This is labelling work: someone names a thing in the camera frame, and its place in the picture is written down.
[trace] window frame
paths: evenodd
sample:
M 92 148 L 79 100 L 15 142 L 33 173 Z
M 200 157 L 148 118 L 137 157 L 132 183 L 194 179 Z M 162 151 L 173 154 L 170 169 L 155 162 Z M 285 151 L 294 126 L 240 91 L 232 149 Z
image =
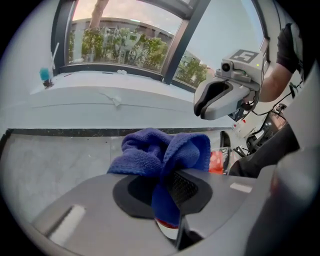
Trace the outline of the window frame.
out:
M 177 30 L 171 44 L 168 47 L 168 52 L 164 59 L 162 69 L 160 73 L 152 70 L 147 70 L 126 64 L 117 63 L 103 63 L 103 62 L 85 62 L 68 64 L 68 51 L 69 51 L 69 35 L 72 25 L 72 17 L 75 13 L 77 3 L 79 0 L 59 0 L 57 10 L 53 19 L 52 33 L 51 33 L 51 52 L 55 51 L 57 44 L 59 43 L 54 65 L 55 69 L 53 74 L 56 76 L 61 73 L 72 73 L 78 71 L 100 71 L 100 72 L 117 72 L 117 70 L 125 70 L 128 74 L 149 77 L 157 81 L 161 81 L 167 85 L 174 85 L 181 89 L 194 93 L 196 88 L 181 82 L 174 78 L 178 65 L 187 49 L 187 46 L 203 16 L 211 0 L 191 0 L 190 4 L 193 9 L 190 12 L 186 12 L 186 9 L 181 9 L 179 13 L 179 5 L 175 8 L 168 7 L 168 0 L 160 0 L 155 4 L 155 0 L 140 0 L 149 4 L 154 4 L 164 10 L 167 10 L 178 17 L 184 17 L 181 25 Z M 252 0 L 255 10 L 259 16 L 264 39 L 260 46 L 260 51 L 264 54 L 264 72 L 269 67 L 269 37 L 267 34 L 267 27 L 264 16 L 262 14 L 260 5 L 257 0 Z

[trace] black sleeve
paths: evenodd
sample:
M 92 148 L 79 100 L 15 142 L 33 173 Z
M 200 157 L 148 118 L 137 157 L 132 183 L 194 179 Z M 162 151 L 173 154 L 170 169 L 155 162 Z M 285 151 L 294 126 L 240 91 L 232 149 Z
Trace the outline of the black sleeve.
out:
M 284 66 L 291 73 L 294 73 L 299 65 L 298 57 L 295 54 L 294 42 L 291 33 L 291 24 L 287 24 L 278 36 L 278 52 L 276 63 Z

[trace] gray floor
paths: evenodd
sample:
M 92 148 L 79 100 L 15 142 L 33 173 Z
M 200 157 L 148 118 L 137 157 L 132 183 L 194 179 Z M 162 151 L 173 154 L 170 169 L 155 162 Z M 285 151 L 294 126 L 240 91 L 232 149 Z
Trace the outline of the gray floor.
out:
M 208 131 L 218 148 L 220 131 Z M 228 131 L 232 147 L 239 144 Z M 81 182 L 107 172 L 122 154 L 123 137 L 50 137 L 12 134 L 0 168 L 2 188 L 11 209 L 27 221 Z

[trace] red object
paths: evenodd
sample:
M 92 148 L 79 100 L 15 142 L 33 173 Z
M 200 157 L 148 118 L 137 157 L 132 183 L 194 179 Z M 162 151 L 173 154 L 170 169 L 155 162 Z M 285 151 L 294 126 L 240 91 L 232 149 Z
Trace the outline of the red object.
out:
M 224 156 L 221 151 L 211 152 L 209 173 L 224 174 Z
M 166 228 L 169 228 L 169 229 L 177 229 L 179 226 L 176 226 L 176 225 L 172 225 L 168 222 L 165 222 L 161 219 L 158 219 L 158 218 L 155 218 L 157 222 L 159 222 L 162 226 L 166 227 Z

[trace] person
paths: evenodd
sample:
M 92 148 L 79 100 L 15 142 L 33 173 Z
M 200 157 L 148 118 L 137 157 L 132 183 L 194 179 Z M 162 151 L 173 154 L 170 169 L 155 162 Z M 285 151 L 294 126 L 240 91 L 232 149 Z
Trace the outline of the person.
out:
M 285 90 L 293 73 L 298 70 L 301 81 L 303 69 L 302 39 L 295 23 L 288 23 L 278 36 L 276 64 L 269 77 L 263 80 L 259 101 L 272 102 Z M 261 169 L 276 165 L 286 154 L 299 149 L 298 141 L 287 123 L 254 154 L 236 161 L 229 175 L 257 178 Z

